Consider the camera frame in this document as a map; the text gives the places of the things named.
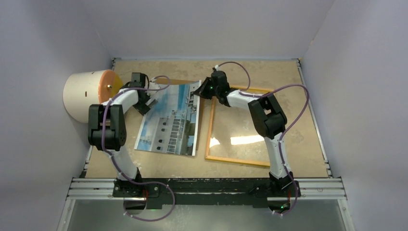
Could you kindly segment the building photo print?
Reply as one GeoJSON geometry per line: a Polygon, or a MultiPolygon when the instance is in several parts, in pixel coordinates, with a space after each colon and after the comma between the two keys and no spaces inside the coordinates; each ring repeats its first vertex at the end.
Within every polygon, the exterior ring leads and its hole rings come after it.
{"type": "Polygon", "coordinates": [[[134,144],[138,151],[195,156],[202,82],[176,84],[157,92],[152,109],[143,116],[134,144]]]}

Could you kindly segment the brown cardboard backing board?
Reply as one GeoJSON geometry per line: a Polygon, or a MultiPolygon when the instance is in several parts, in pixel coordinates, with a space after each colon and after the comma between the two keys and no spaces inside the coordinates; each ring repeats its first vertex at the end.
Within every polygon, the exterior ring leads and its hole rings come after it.
{"type": "Polygon", "coordinates": [[[201,86],[200,80],[170,80],[170,86],[157,94],[159,116],[154,147],[169,154],[195,156],[199,148],[202,128],[200,97],[193,92],[201,86]]]}

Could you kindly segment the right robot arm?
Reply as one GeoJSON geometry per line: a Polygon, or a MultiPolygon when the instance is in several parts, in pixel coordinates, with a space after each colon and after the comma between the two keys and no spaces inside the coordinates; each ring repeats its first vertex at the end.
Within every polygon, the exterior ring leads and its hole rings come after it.
{"type": "Polygon", "coordinates": [[[206,77],[193,94],[208,100],[215,97],[222,105],[249,111],[254,128],[264,138],[267,147],[271,192],[281,196],[289,186],[295,186],[283,140],[287,117],[273,94],[244,93],[231,87],[225,72],[217,70],[206,77]]]}

